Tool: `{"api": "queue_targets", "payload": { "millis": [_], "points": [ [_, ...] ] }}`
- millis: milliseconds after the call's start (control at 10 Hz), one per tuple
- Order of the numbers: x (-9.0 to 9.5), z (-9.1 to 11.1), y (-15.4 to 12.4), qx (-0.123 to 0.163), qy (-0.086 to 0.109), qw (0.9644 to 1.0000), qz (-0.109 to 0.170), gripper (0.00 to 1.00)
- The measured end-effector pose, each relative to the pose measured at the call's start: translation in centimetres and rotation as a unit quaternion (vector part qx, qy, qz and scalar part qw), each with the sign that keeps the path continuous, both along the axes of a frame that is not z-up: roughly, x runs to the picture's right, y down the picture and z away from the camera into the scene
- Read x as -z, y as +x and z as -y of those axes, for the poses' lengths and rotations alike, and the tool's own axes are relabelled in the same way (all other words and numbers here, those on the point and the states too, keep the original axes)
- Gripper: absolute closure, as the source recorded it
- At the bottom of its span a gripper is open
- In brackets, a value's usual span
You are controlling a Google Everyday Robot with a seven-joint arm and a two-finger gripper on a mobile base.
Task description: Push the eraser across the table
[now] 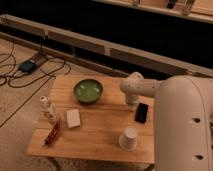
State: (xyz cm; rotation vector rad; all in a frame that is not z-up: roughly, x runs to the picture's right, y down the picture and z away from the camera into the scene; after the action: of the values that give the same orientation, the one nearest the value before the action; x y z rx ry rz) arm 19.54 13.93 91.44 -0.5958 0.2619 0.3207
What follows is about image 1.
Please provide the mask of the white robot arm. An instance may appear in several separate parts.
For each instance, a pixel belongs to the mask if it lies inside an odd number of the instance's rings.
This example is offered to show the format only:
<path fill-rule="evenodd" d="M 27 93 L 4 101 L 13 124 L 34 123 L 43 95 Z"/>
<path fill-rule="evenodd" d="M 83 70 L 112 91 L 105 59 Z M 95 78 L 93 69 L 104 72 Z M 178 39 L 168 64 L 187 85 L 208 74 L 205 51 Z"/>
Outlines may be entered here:
<path fill-rule="evenodd" d="M 134 72 L 120 83 L 126 102 L 153 104 L 155 171 L 213 171 L 213 78 L 146 79 Z"/>

